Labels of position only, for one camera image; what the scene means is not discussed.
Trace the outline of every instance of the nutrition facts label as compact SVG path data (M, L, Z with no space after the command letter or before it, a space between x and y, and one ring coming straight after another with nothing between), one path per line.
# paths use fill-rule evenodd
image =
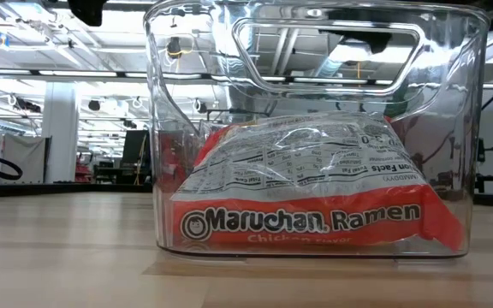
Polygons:
M173 200L279 201L424 184L387 125L331 112L233 127Z

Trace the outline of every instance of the orange packaging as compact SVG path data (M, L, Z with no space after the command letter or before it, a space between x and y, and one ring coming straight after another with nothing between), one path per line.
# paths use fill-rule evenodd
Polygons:
M328 112L226 127L173 200L175 242L367 246L463 227L379 115Z

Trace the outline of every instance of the white column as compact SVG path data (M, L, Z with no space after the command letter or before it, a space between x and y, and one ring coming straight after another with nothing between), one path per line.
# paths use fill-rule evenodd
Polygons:
M46 183L74 181L80 95L75 83L47 82L43 109L43 137L52 137Z

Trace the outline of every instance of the plastic wrapper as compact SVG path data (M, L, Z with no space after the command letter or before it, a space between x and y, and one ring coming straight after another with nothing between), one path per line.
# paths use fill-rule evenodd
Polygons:
M327 112L212 134L172 197L175 240L371 246L463 229L381 115Z

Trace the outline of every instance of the wooden table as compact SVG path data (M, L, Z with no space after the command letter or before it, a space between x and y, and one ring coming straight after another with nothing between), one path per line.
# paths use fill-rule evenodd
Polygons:
M0 198L0 307L493 307L493 208L453 261L214 259L155 246L151 194Z

